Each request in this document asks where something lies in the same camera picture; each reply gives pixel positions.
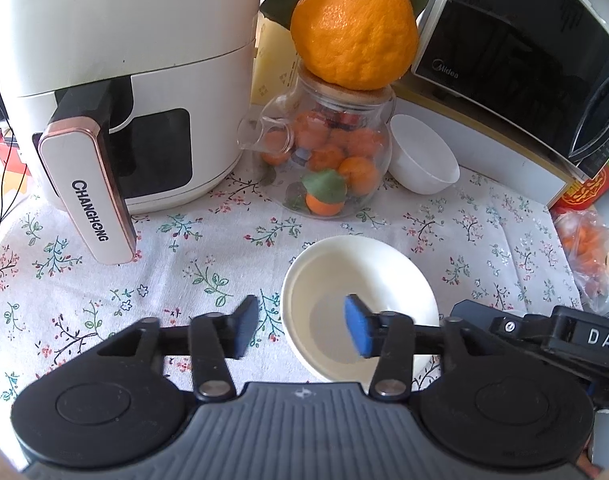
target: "cable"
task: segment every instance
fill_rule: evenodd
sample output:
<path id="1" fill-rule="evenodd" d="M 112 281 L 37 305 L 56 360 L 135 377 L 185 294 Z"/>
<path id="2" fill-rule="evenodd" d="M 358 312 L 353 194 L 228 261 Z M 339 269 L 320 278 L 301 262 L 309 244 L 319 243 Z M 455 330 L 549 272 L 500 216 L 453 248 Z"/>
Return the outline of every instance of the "cable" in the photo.
<path id="1" fill-rule="evenodd" d="M 20 193 L 20 189 L 22 188 L 22 183 L 24 183 L 25 176 L 27 175 L 27 165 L 25 164 L 24 173 L 22 173 L 22 179 L 20 180 L 18 189 L 16 190 L 16 193 L 13 196 L 13 199 L 11 200 L 11 203 L 9 204 L 8 208 L 5 210 L 4 209 L 4 195 L 3 195 L 3 193 L 4 193 L 4 175 L 7 173 L 7 165 L 9 164 L 9 159 L 11 158 L 11 148 L 12 148 L 12 144 L 15 142 L 16 134 L 13 131 L 13 128 L 11 127 L 11 123 L 9 123 L 9 118 L 7 117 L 6 112 L 2 109 L 1 106 L 0 106 L 0 113 L 4 117 L 4 120 L 7 123 L 7 127 L 11 131 L 11 145 L 9 146 L 9 151 L 7 153 L 7 159 L 4 161 L 4 167 L 2 168 L 2 178 L 0 180 L 0 226 L 1 226 L 2 221 L 7 217 L 8 213 L 11 211 L 11 207 L 15 203 L 15 201 L 18 197 L 18 194 Z"/>

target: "floral tablecloth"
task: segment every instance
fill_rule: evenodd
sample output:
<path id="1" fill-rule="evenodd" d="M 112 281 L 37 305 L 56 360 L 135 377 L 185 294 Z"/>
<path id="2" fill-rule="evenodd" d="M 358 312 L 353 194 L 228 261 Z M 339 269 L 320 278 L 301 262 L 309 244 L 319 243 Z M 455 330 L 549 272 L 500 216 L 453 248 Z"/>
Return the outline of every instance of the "floral tablecloth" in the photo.
<path id="1" fill-rule="evenodd" d="M 9 411 L 22 388 L 141 317 L 186 324 L 255 294 L 260 321 L 251 347 L 230 362 L 238 389 L 251 380 L 314 380 L 284 338 L 280 288 L 297 254 L 326 237 L 394 246 L 427 277 L 443 315 L 466 299 L 518 314 L 579 304 L 545 206 L 464 168 L 434 196 L 387 176 L 355 217 L 316 221 L 264 197 L 243 159 L 204 198 L 133 216 L 137 255 L 116 267 L 94 261 L 68 216 L 36 194 L 7 222 L 15 224 L 0 245 L 0 446 L 18 466 L 24 458 Z M 187 358 L 167 358 L 166 374 L 182 388 L 191 387 L 189 371 Z M 416 386 L 437 372 L 434 358 Z"/>

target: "teapot lid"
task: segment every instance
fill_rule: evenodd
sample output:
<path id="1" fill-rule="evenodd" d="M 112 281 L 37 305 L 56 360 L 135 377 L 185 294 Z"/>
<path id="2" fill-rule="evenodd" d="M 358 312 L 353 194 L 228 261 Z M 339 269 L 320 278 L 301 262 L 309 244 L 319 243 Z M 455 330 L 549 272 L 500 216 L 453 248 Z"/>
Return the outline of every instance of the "teapot lid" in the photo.
<path id="1" fill-rule="evenodd" d="M 298 64 L 298 75 L 300 80 L 313 91 L 347 104 L 376 106 L 389 101 L 393 95 L 391 85 L 377 90 L 349 90 L 340 85 L 327 83 L 307 69 L 302 60 Z"/>

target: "white air fryer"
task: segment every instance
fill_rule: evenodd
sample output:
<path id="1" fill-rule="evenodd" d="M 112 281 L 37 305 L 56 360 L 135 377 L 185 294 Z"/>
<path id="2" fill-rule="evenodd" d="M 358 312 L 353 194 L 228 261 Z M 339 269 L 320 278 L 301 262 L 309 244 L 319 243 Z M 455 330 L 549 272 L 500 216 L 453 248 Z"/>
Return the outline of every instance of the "white air fryer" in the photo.
<path id="1" fill-rule="evenodd" d="M 259 0 L 0 0 L 0 92 L 31 173 L 93 256 L 130 213 L 193 200 L 240 157 Z"/>

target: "microwave handle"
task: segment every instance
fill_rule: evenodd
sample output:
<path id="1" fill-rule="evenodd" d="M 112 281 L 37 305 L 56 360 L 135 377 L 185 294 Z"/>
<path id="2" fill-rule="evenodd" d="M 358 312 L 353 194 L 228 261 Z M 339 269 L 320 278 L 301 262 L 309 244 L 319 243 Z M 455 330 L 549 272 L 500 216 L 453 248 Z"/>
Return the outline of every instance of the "microwave handle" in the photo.
<path id="1" fill-rule="evenodd" d="M 587 119 L 593 113 L 595 108 L 600 104 L 601 99 L 600 96 L 609 90 L 609 77 L 600 85 L 600 87 L 594 92 L 591 96 L 591 99 L 588 102 L 587 107 L 585 108 L 584 113 L 582 114 L 582 118 L 575 130 L 575 134 L 573 135 L 573 143 L 571 144 L 571 149 L 569 150 L 569 156 L 567 157 L 569 161 L 573 163 L 580 162 L 583 158 L 591 155 L 595 150 L 597 150 L 603 143 L 603 140 L 609 138 L 609 122 L 605 124 L 604 128 L 600 130 L 600 132 L 589 142 L 580 146 L 579 148 L 575 148 L 577 140 L 579 138 L 582 129 L 587 122 Z"/>
<path id="2" fill-rule="evenodd" d="M 100 263 L 113 265 L 133 260 L 136 232 L 105 148 L 107 83 L 67 90 L 40 137 L 38 153 L 89 251 Z"/>

